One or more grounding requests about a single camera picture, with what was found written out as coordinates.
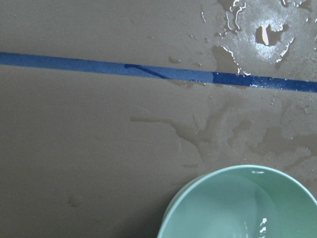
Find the mint green bowl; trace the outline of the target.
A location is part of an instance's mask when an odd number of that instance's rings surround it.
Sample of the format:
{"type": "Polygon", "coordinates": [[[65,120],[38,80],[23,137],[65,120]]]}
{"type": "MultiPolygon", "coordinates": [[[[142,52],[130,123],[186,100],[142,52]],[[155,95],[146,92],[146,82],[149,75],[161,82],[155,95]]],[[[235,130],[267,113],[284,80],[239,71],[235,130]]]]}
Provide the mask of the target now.
{"type": "Polygon", "coordinates": [[[314,238],[317,201],[291,176],[263,166],[224,168],[183,186],[160,238],[314,238]]]}

